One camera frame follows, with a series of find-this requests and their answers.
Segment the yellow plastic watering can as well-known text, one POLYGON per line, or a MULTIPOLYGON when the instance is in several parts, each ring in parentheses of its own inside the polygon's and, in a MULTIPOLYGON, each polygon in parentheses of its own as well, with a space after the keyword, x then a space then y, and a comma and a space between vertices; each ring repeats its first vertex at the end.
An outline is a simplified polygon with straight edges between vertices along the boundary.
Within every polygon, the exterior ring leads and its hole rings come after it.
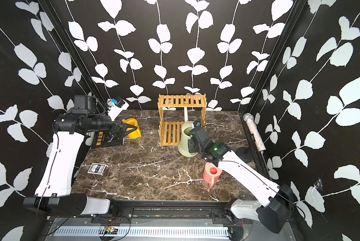
POLYGON ((130 126, 129 128, 127 128, 128 137, 130 139, 137 139, 142 137, 141 130, 138 121, 136 119, 129 118, 129 119, 123 119, 122 121, 128 124, 128 126, 130 126))

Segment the light green watering can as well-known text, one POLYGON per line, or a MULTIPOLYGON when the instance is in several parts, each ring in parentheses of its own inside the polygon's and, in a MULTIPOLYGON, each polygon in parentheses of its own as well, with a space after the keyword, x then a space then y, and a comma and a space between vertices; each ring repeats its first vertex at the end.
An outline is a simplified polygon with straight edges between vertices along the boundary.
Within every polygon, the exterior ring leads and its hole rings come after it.
POLYGON ((185 122, 181 127, 181 138, 178 144, 178 151, 185 157, 195 157, 197 153, 189 152, 188 147, 188 141, 191 139, 189 131, 194 128, 194 124, 188 119, 188 109, 186 107, 184 107, 184 118, 185 122))

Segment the wooden slatted two-tier shelf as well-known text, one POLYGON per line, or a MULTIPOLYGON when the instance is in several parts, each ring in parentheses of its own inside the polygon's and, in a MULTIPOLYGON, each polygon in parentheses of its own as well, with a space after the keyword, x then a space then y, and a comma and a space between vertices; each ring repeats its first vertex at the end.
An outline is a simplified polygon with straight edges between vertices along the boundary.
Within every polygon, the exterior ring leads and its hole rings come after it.
POLYGON ((207 111, 206 95, 159 95, 158 109, 160 115, 159 137, 162 146, 177 146, 181 140, 181 130, 188 122, 188 109, 199 108, 201 110, 201 124, 205 124, 207 111), (184 116, 182 120, 167 121, 165 109, 182 108, 184 116))

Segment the pink plastic watering can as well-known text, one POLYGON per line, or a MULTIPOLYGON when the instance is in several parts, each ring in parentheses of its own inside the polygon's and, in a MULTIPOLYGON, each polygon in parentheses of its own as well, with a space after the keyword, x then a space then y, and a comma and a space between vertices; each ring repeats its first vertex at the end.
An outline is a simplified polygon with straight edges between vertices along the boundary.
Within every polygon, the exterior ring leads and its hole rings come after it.
POLYGON ((219 180, 223 170, 215 166, 213 163, 207 162, 205 164, 203 179, 208 183, 210 187, 219 180))

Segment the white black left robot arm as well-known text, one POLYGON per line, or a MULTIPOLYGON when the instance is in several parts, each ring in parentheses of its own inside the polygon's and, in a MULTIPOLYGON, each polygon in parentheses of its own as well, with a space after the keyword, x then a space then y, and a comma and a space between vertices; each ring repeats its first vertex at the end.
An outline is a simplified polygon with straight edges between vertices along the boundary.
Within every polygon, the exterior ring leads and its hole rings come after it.
POLYGON ((95 96, 75 96, 74 105, 53 122, 53 145, 44 175, 34 196, 26 197, 23 206, 48 216, 107 214, 111 201, 71 193, 72 178, 80 149, 90 133, 110 132, 111 141, 122 145, 124 137, 137 130, 115 120, 128 107, 128 102, 119 97, 103 104, 95 96))

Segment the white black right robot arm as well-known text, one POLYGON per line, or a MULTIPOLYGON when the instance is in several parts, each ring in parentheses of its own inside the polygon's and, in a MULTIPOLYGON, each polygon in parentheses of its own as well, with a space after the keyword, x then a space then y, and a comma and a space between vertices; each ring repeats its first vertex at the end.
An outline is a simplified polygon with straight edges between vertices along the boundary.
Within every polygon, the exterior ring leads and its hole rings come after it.
POLYGON ((195 127, 189 133, 190 153, 199 153, 206 162, 230 174, 256 198, 253 202, 234 201, 228 206, 227 214, 240 220, 259 221, 269 231, 280 233, 293 211, 292 189, 255 171, 223 142, 213 142, 203 127, 195 127))

